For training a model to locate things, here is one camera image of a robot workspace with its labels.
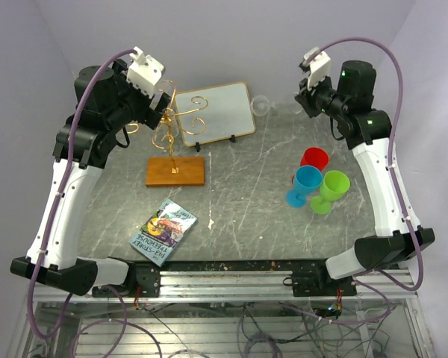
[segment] wooden base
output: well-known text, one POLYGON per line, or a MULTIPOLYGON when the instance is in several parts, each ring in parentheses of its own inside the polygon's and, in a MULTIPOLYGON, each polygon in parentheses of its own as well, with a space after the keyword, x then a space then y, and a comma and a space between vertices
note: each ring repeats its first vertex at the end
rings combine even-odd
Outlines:
POLYGON ((148 159, 146 186, 199 186, 204 185, 204 157, 176 157, 178 172, 172 172, 168 157, 148 159))

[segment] gray wall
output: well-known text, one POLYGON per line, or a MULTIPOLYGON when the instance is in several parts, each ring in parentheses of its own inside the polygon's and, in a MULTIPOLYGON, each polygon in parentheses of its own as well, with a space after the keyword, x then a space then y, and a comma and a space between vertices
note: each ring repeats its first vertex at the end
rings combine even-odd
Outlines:
MULTIPOLYGON (((392 50, 405 91, 396 149, 408 195, 436 242, 423 252, 425 280, 418 291, 438 356, 448 358, 448 1, 419 0, 392 50)), ((376 104, 392 113, 396 76, 385 60, 376 104)), ((415 273, 415 262, 411 269, 415 273)))
MULTIPOLYGON (((134 45, 167 67, 180 90, 246 81, 276 99, 295 92, 305 52, 345 36, 390 44, 414 0, 37 0, 72 71, 134 45)), ((335 73, 370 46, 331 51, 335 73)))
POLYGON ((52 179, 55 134, 73 77, 32 0, 0 0, 0 357, 26 290, 9 272, 32 243, 52 179))

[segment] book cover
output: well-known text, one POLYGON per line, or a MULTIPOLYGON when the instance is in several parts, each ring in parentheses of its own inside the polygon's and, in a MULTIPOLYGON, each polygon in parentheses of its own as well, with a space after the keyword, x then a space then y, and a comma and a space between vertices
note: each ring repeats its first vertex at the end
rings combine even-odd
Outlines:
POLYGON ((162 266, 196 220, 174 201, 166 199, 129 242, 156 265, 162 266))

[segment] marble surface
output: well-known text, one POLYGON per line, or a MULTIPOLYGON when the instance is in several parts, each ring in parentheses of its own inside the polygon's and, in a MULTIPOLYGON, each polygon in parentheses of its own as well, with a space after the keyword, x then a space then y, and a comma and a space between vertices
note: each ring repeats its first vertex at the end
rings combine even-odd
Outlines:
POLYGON ((200 153, 177 138, 176 156, 205 158, 205 186, 146 188, 148 157, 166 156, 145 127, 117 148, 93 190, 81 232, 83 257, 144 260, 128 243, 166 198, 197 216, 196 226, 170 260, 285 260, 330 257, 375 233, 363 175, 345 142, 330 134, 329 119, 272 113, 256 119, 254 134, 203 145, 200 153), (325 149, 326 170, 341 170, 352 186, 326 216, 285 201, 304 150, 325 149))

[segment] blue cup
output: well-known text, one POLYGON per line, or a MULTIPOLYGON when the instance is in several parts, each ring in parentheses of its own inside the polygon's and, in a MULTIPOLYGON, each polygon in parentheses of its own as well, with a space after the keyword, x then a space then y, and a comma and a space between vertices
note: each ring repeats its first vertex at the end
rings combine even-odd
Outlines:
POLYGON ((293 190, 290 190, 285 199, 292 207, 303 207, 307 199, 305 196, 313 192, 322 183, 322 173, 314 166, 301 166, 297 169, 293 179, 293 190))

